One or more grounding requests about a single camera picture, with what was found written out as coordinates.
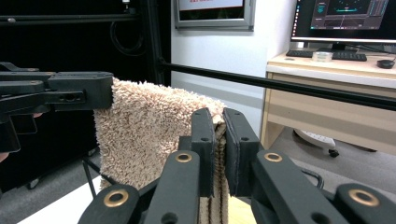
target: wall-mounted screen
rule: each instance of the wall-mounted screen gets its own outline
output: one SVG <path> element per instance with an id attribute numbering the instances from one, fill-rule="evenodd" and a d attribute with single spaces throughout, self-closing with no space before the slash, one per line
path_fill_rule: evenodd
<path id="1" fill-rule="evenodd" d="M 255 0 L 174 0 L 177 29 L 249 30 Z"/>

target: black cabinet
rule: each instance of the black cabinet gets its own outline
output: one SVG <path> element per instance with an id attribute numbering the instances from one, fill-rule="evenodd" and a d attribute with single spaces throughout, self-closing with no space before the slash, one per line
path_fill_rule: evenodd
<path id="1" fill-rule="evenodd" d="M 170 1 L 158 3 L 163 57 L 170 61 Z M 0 2 L 0 15 L 120 14 L 123 9 L 121 0 Z M 131 57 L 119 52 L 110 38 L 110 24 L 0 26 L 0 62 L 51 72 L 106 71 L 120 79 L 149 81 L 145 55 Z M 140 31 L 140 21 L 120 22 L 117 27 L 117 35 L 125 47 L 134 44 Z M 92 111 L 51 111 L 37 118 L 36 124 L 38 133 L 20 135 L 21 151 L 0 163 L 3 192 L 80 158 L 96 147 Z"/>

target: white wall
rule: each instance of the white wall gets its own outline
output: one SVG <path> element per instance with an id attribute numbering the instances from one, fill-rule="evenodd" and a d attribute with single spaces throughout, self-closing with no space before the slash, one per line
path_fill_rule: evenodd
<path id="1" fill-rule="evenodd" d="M 294 6 L 295 0 L 256 0 L 254 32 L 173 28 L 172 63 L 265 77 L 268 59 L 289 48 Z M 264 88 L 177 72 L 172 87 L 220 99 L 244 113 L 260 137 Z"/>

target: black rod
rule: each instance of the black rod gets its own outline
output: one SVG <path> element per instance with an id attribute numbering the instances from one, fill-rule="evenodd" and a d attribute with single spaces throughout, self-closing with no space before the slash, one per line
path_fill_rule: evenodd
<path id="1" fill-rule="evenodd" d="M 103 14 L 103 15 L 46 15 L 46 16 L 0 16 L 0 26 L 16 25 L 51 25 L 67 23 L 137 21 L 138 14 Z"/>
<path id="2" fill-rule="evenodd" d="M 158 59 L 162 57 L 157 0 L 140 0 L 140 6 L 146 44 L 148 76 L 154 84 L 164 85 L 163 71 L 157 66 Z"/>
<path id="3" fill-rule="evenodd" d="M 335 100 L 355 105 L 366 105 L 375 108 L 396 111 L 396 99 L 386 96 L 378 96 L 354 91 L 341 91 L 331 88 L 317 87 L 287 81 L 273 80 L 265 77 L 253 77 L 236 73 L 221 72 L 210 69 L 196 68 L 185 65 L 160 62 L 159 66 L 172 71 L 194 74 L 201 77 L 213 77 L 232 82 L 248 84 L 251 86 L 288 91 L 303 95 Z"/>
<path id="4" fill-rule="evenodd" d="M 88 164 L 84 160 L 82 160 L 82 166 L 84 167 L 85 176 L 87 176 L 88 184 L 90 185 L 92 197 L 95 198 L 96 192 L 95 192 L 95 187 L 93 186 L 90 169 L 88 168 Z"/>

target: keyboard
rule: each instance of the keyboard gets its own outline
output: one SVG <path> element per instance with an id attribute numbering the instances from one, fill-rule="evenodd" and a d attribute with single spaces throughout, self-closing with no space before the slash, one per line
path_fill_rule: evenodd
<path id="1" fill-rule="evenodd" d="M 302 58 L 312 58 L 314 51 L 311 50 L 296 50 L 291 49 L 286 53 L 289 57 L 302 57 Z M 355 62 L 366 62 L 367 57 L 365 54 L 361 53 L 351 53 L 351 52 L 335 52 L 332 55 L 333 60 L 343 60 L 343 61 L 355 61 Z"/>

